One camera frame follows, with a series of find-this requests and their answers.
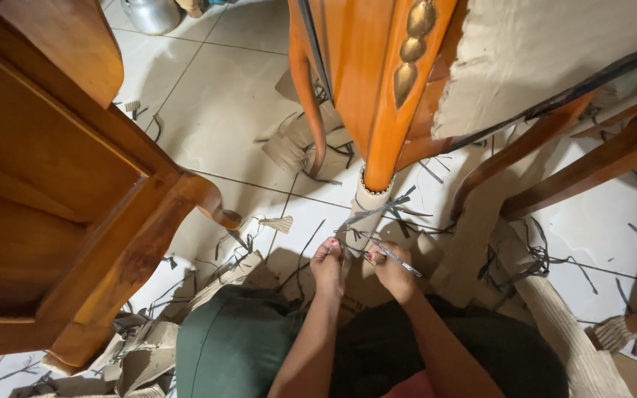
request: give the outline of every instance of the person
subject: person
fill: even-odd
[[[386,249],[411,263],[394,243]],[[178,398],[564,398],[565,368],[537,330],[480,308],[424,295],[377,246],[367,257],[394,301],[340,330],[342,247],[311,259],[316,294],[292,311],[273,290],[226,285],[183,321]]]

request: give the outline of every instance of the woman's left hand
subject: woman's left hand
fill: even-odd
[[[316,280],[316,294],[330,293],[343,296],[345,278],[341,273],[343,249],[336,238],[329,237],[316,249],[311,259],[311,272]]]

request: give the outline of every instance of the green pants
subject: green pants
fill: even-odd
[[[480,307],[427,298],[508,398],[569,396],[565,369],[537,330]],[[305,316],[271,290],[224,286],[179,329],[178,398],[266,397]],[[380,397],[423,369],[409,319],[396,302],[385,303],[338,331],[331,396]]]

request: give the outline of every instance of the cardboard sheet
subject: cardboard sheet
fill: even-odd
[[[515,117],[637,51],[637,1],[469,0],[435,140]]]

